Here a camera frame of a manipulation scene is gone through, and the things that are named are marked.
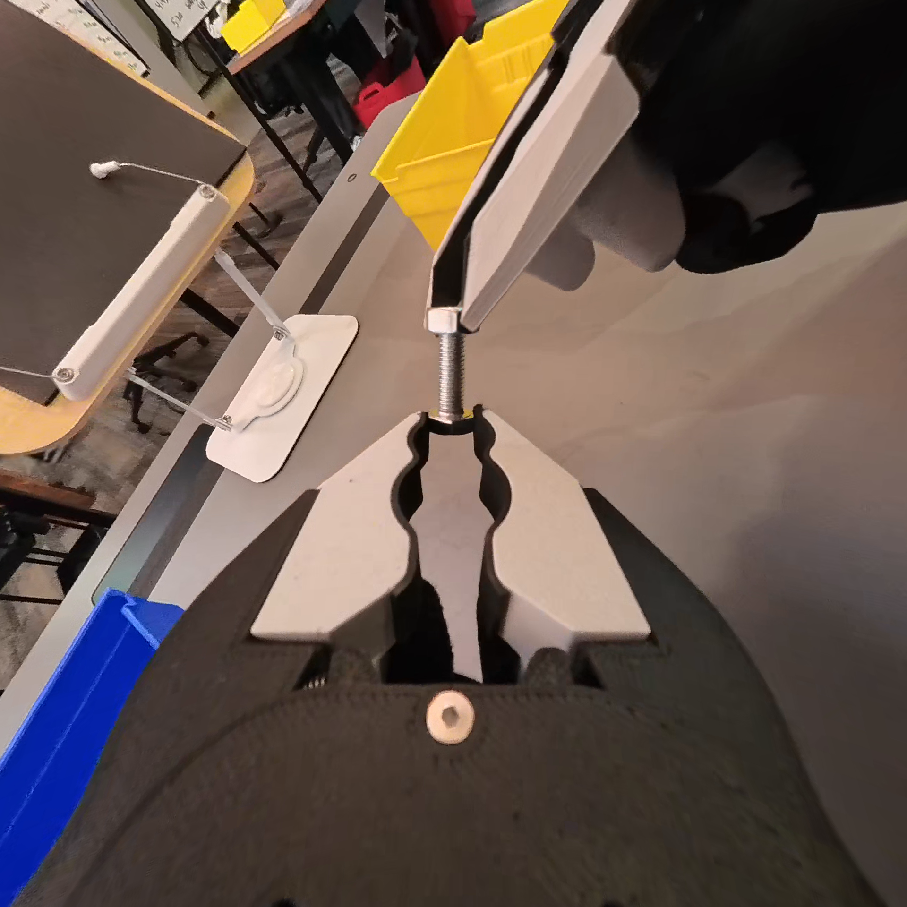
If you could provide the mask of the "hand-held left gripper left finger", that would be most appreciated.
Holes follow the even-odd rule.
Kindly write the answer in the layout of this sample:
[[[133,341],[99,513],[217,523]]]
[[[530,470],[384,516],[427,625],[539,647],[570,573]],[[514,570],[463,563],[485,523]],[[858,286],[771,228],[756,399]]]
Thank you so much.
[[[421,581],[411,519],[423,502],[428,418],[406,416],[321,482],[250,633],[354,650],[381,674],[412,633]]]

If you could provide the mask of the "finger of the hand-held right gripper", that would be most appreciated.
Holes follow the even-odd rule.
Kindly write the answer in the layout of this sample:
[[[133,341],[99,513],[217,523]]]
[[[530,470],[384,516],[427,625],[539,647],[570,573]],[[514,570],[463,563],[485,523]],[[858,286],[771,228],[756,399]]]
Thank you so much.
[[[553,45],[473,180],[435,255],[426,309],[486,316],[568,209],[541,199],[604,78],[603,2],[570,2]],[[551,208],[561,206],[553,217]]]
[[[476,332],[639,114],[611,49],[638,2],[571,2],[459,210],[459,330]]]

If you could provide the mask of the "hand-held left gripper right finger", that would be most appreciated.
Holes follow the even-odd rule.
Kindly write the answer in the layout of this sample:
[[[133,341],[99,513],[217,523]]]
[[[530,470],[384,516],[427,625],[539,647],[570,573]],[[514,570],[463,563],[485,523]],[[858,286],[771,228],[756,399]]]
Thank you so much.
[[[482,549],[477,632],[482,680],[512,684],[542,650],[638,643],[647,620],[580,482],[485,407],[474,411]]]

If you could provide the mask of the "yellow storage bin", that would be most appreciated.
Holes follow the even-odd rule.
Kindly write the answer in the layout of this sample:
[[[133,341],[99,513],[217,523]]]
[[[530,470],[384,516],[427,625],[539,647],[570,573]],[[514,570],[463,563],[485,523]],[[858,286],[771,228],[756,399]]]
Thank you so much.
[[[532,1],[459,37],[372,170],[429,247],[454,216],[523,91],[553,45],[566,1]]]

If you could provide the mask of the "steel hex bolt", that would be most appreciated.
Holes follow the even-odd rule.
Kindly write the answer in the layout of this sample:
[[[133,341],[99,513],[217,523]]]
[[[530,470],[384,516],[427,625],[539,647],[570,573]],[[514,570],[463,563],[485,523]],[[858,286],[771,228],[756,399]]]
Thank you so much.
[[[429,306],[425,326],[438,340],[438,404],[441,412],[459,414],[465,405],[465,337],[457,308]]]

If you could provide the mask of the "blue storage bin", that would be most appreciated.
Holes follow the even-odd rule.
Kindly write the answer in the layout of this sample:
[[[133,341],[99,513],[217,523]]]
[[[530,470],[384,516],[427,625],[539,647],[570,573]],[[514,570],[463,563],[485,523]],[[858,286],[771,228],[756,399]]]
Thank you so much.
[[[183,614],[108,589],[1,762],[1,904],[11,905],[80,803],[140,675]]]

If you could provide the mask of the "person's right hand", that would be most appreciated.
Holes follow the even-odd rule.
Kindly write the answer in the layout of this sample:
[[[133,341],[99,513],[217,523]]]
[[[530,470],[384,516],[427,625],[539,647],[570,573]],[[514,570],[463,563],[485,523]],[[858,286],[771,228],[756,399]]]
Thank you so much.
[[[641,89],[634,137],[676,183],[675,262],[719,274],[786,255],[822,214],[906,198],[905,76],[797,87],[768,63],[778,2],[638,2],[613,39]]]

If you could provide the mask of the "red tote basket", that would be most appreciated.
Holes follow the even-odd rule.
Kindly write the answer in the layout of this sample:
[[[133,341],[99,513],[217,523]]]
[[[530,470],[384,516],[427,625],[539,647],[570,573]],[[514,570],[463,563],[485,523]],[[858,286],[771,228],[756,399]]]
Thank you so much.
[[[416,56],[396,72],[390,58],[374,67],[362,83],[354,112],[364,130],[369,130],[379,114],[393,103],[422,92],[425,74]]]

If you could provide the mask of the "white folding stand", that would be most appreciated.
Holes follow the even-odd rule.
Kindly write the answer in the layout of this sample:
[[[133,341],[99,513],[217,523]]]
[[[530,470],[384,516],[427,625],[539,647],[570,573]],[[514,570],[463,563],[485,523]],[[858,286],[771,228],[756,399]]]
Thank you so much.
[[[359,323],[351,315],[280,316],[233,258],[216,248],[213,257],[220,269],[264,316],[271,334],[225,412],[206,414],[167,394],[147,379],[150,366],[117,366],[127,340],[163,300],[166,280],[188,267],[191,255],[200,253],[203,243],[213,238],[215,226],[227,218],[229,209],[224,192],[201,179],[116,160],[89,166],[96,180],[110,180],[126,170],[179,180],[193,190],[123,288],[52,369],[36,372],[4,364],[2,372],[50,381],[69,402],[85,402],[100,390],[104,379],[123,374],[134,388],[210,426],[206,455],[211,462],[250,482],[268,482],[289,459],[357,338]]]

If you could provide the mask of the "black chair base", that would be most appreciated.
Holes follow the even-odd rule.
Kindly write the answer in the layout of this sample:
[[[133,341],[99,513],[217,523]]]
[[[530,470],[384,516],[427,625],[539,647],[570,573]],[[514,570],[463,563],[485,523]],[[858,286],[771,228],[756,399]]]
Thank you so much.
[[[199,364],[209,346],[208,335],[190,331],[149,347],[133,360],[121,397],[138,434],[147,436],[153,430],[152,422],[142,415],[147,395],[175,414],[181,413],[182,403],[192,400],[200,387]]]

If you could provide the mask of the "small yellow bin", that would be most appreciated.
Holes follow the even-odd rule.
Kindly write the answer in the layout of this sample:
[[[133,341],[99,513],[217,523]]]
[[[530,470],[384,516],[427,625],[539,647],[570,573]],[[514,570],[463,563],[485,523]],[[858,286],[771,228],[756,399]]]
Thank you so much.
[[[242,1],[221,26],[221,39],[237,53],[249,50],[287,11],[284,1]]]

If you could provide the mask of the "whiteboard with handwriting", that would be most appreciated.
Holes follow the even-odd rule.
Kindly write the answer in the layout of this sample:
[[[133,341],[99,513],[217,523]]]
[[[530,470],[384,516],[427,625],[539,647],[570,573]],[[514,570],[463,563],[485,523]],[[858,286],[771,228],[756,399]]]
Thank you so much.
[[[139,78],[147,78],[150,68],[121,32],[91,4],[79,1],[12,1],[74,40],[93,49],[109,62],[115,62]]]
[[[177,42],[183,42],[218,5],[218,1],[149,1],[153,15]]]

